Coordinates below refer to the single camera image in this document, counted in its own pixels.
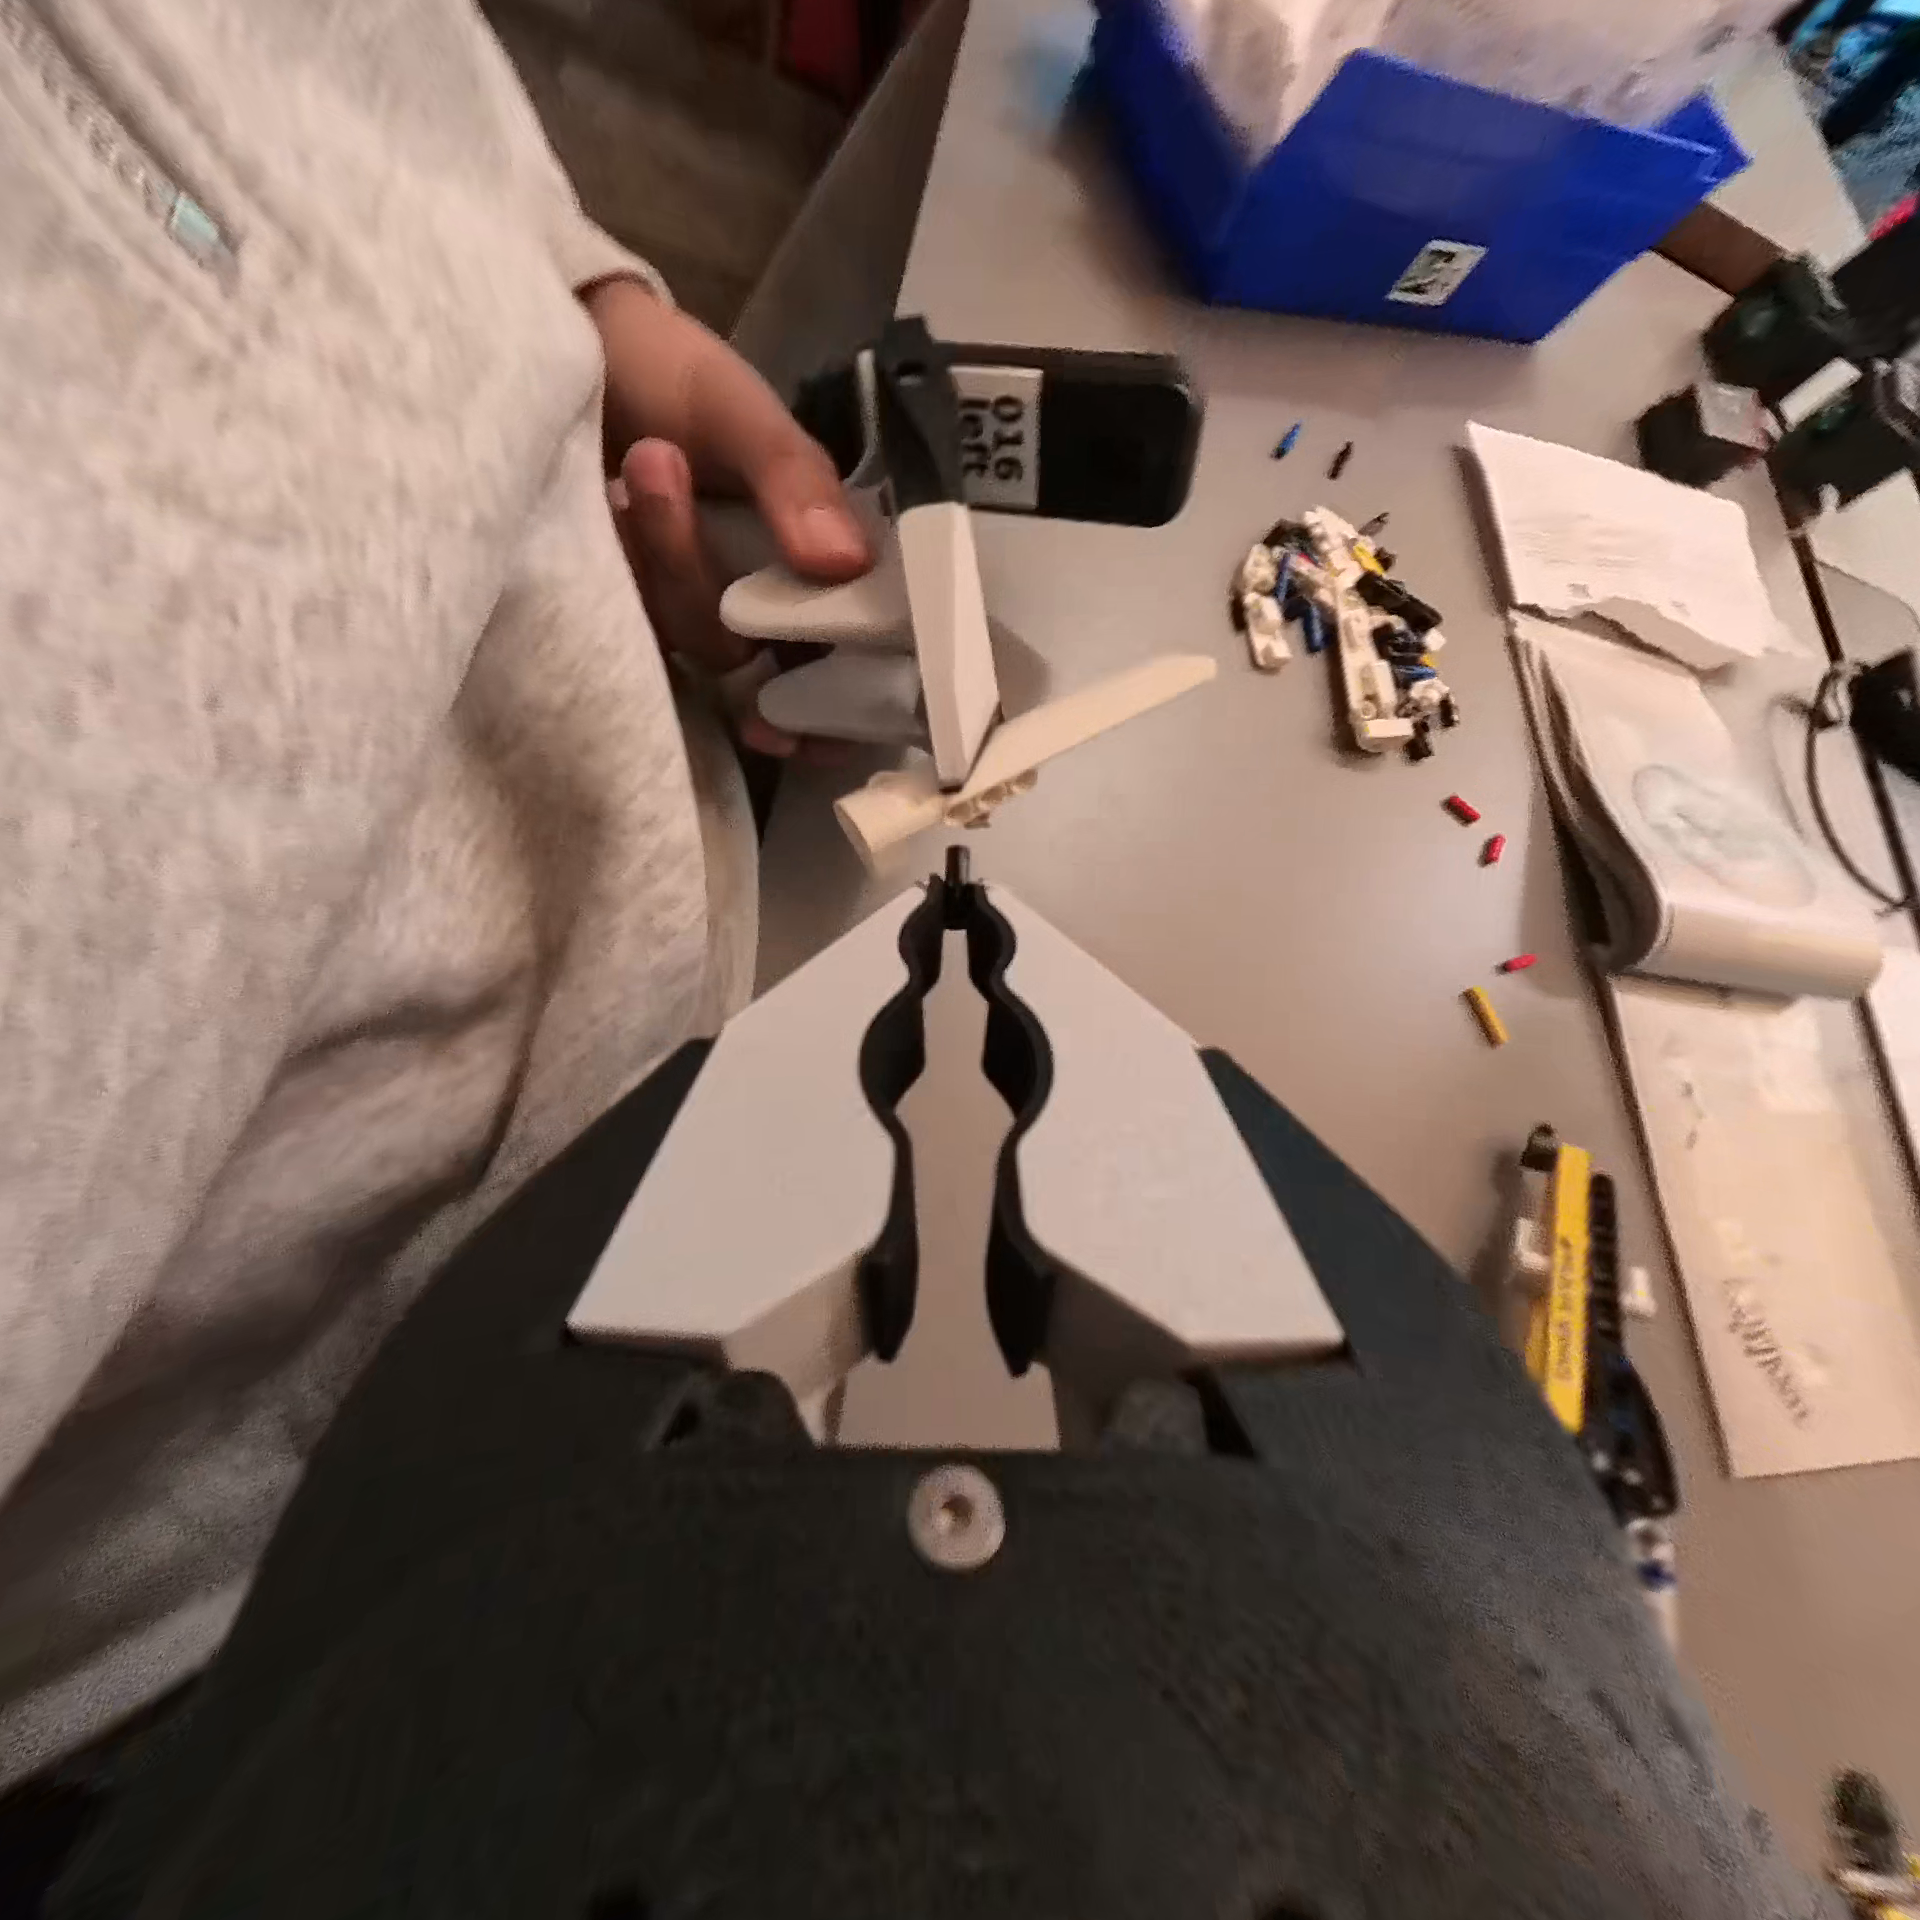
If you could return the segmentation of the pile of lego pieces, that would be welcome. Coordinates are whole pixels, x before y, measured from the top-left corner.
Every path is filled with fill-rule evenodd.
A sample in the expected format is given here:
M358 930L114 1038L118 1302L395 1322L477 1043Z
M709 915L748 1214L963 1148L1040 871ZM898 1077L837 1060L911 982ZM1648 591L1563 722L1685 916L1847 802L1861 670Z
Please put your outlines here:
M1427 760L1461 720L1440 666L1448 640L1380 531L1330 507L1280 519L1242 554L1227 606L1255 672L1275 674L1296 653L1328 666L1334 718L1357 754Z

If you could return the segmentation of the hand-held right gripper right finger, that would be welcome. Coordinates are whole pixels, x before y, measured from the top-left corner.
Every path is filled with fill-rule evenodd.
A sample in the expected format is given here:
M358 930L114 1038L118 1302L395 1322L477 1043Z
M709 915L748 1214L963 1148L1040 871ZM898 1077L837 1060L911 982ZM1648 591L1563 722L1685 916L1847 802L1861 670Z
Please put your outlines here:
M1326 1291L1198 1043L1011 888L963 892L1011 1115L988 1302L1015 1375L1047 1373L1064 1444L1130 1389L1347 1350Z

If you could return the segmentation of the black devices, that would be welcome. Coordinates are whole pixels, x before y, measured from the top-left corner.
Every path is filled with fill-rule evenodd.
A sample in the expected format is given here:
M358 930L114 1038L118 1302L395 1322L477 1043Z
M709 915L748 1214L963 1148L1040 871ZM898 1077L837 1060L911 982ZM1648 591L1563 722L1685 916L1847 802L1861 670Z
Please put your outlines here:
M1640 469L1712 490L1762 467L1794 531L1915 477L1915 198L1832 269L1712 205L1660 256L1728 301L1699 339L1700 376L1637 418Z

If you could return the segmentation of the torn white paper bag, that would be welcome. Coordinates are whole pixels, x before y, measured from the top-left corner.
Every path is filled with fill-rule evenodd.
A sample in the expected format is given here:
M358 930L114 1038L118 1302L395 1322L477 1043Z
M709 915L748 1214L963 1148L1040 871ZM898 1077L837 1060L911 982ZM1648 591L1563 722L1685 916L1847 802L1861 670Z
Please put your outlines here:
M1789 652L1734 500L1478 420L1462 448L1511 610L1597 620L1695 674Z

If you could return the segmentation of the blue plastic bin white label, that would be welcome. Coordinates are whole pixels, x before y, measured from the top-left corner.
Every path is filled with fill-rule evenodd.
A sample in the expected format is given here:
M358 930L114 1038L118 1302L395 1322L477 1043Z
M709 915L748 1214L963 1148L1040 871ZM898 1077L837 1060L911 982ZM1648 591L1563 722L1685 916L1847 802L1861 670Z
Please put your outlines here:
M1750 163L1710 91L1650 130L1344 59L1245 158L1163 4L1094 4L1087 93L1143 226L1221 306L1535 344Z

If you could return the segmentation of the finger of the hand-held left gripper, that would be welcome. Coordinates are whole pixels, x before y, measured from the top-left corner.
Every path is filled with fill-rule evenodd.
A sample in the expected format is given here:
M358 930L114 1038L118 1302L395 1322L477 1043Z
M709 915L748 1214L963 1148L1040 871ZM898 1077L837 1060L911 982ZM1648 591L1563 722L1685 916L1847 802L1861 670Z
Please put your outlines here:
M1020 783L1045 764L1212 684L1213 677L1216 660L1210 656L1154 656L1006 718L983 744L965 796L986 798Z
M908 507L896 539L935 776L954 794L971 779L1000 718L973 519L950 500Z

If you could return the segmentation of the yellow and black lego assembly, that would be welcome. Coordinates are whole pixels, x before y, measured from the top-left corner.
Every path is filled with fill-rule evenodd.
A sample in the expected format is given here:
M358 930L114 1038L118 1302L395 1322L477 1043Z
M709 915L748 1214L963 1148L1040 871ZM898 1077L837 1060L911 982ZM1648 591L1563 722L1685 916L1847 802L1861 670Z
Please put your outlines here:
M1677 1480L1664 1422L1626 1346L1615 1181L1547 1122L1520 1152L1511 1244L1522 1365L1615 1525L1668 1523Z

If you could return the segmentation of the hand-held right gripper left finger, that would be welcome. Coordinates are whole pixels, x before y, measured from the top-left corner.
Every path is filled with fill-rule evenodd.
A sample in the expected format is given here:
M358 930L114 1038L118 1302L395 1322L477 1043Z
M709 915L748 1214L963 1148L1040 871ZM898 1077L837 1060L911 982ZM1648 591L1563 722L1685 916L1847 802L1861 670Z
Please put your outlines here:
M911 1326L898 1106L926 1064L954 892L931 878L726 1021L566 1315L580 1341L779 1380L835 1438L847 1375Z

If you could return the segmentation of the open instruction booklet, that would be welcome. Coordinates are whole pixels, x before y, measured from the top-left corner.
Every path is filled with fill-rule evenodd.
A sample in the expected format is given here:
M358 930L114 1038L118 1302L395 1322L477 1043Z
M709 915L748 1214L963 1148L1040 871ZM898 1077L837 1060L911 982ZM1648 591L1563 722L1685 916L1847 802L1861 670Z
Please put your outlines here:
M1766 998L1875 986L1864 900L1741 759L1699 677L1533 612L1506 636L1599 971Z

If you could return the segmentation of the flat white paper bag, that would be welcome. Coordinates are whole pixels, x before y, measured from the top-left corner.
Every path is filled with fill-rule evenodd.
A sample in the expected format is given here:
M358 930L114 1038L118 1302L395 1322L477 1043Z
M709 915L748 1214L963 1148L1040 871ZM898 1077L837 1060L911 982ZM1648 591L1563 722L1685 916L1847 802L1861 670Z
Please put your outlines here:
M1607 1002L1728 1474L1915 1460L1915 1196L1861 1006Z

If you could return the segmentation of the white lego piece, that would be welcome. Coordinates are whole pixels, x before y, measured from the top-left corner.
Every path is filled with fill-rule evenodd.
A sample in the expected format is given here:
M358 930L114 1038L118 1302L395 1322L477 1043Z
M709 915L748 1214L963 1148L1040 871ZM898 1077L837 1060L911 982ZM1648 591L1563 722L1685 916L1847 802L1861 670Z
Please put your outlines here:
M838 798L831 812L861 867L877 874L931 831L986 830L1037 779L1036 759L989 751L967 781L949 788L939 783L931 754L910 751Z

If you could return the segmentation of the person's left hand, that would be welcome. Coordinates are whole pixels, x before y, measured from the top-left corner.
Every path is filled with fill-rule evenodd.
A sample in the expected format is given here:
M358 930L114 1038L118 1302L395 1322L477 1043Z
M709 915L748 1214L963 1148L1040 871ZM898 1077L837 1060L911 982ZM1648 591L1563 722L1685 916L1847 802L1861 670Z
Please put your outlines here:
M720 682L755 652L718 615L726 583L704 498L752 506L813 583L869 572L870 541L826 448L730 343L636 279L591 280L579 300L603 355L608 507L640 604L668 660Z

